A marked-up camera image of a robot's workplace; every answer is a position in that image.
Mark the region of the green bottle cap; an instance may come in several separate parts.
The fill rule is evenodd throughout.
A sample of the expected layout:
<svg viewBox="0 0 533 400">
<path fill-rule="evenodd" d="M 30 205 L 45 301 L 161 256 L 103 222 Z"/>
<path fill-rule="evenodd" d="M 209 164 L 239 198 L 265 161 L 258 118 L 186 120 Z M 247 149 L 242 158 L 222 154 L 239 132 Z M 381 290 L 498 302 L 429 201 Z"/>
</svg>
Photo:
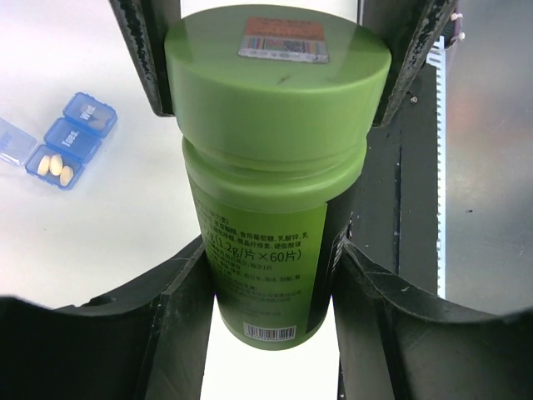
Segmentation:
<svg viewBox="0 0 533 400">
<path fill-rule="evenodd" d="M 307 162 L 361 146 L 391 65 L 373 32 L 331 14 L 273 5 L 218 7 L 165 40 L 173 112 L 205 153 Z"/>
</svg>

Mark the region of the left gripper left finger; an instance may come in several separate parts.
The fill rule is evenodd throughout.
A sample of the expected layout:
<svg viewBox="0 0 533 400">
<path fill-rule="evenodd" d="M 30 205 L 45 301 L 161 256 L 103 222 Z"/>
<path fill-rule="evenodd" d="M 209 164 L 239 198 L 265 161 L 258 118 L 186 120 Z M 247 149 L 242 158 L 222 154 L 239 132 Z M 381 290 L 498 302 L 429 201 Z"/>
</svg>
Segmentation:
<svg viewBox="0 0 533 400">
<path fill-rule="evenodd" d="M 4 399 L 198 399 L 214 293 L 200 238 L 79 306 L 1 299 Z"/>
</svg>

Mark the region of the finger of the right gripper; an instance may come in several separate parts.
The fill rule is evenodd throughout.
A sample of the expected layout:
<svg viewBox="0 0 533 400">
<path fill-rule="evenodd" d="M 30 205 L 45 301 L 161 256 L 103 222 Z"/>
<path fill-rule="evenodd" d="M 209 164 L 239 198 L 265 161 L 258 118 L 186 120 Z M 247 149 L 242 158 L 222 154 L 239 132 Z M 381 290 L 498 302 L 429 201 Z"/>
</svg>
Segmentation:
<svg viewBox="0 0 533 400">
<path fill-rule="evenodd" d="M 110 0 L 124 42 L 152 111 L 172 117 L 165 37 L 182 18 L 179 0 Z"/>
<path fill-rule="evenodd" d="M 362 26 L 383 39 L 392 56 L 373 121 L 375 127 L 384 127 L 392 120 L 456 6 L 454 0 L 369 0 L 362 3 Z"/>
</svg>

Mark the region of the blue pill organizer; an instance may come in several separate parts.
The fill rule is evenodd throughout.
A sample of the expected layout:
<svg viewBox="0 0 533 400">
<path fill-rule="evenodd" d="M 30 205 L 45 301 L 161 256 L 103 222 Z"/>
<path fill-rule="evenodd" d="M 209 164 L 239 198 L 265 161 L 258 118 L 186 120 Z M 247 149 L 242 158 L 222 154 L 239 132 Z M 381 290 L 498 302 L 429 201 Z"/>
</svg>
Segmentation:
<svg viewBox="0 0 533 400">
<path fill-rule="evenodd" d="M 53 122 L 42 142 L 11 123 L 1 121 L 1 160 L 24 167 L 26 173 L 62 190 L 70 190 L 82 176 L 103 141 L 118 121 L 116 110 L 84 93 L 75 93 Z M 70 166 L 74 177 L 67 187 L 59 183 L 59 176 L 50 172 L 37 174 L 37 166 L 44 155 L 60 154 L 63 166 Z"/>
</svg>

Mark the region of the green pill bottle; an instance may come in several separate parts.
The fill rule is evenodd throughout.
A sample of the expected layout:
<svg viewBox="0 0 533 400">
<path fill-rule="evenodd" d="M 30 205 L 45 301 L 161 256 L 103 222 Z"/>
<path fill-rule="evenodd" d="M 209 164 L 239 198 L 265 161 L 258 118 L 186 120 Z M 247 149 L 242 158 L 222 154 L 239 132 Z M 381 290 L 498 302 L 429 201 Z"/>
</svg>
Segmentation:
<svg viewBox="0 0 533 400">
<path fill-rule="evenodd" d="M 189 142 L 182 150 L 222 321 L 254 348 L 304 343 L 327 313 L 366 147 L 309 174 L 227 166 Z"/>
</svg>

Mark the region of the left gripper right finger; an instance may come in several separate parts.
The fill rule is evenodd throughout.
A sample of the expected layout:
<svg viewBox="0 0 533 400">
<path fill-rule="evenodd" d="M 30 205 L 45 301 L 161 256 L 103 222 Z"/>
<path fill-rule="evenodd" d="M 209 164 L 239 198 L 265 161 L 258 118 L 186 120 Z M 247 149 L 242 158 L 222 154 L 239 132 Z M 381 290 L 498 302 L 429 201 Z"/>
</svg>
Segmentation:
<svg viewBox="0 0 533 400">
<path fill-rule="evenodd" d="M 344 242 L 332 293 L 340 399 L 529 399 L 532 311 L 437 297 Z"/>
</svg>

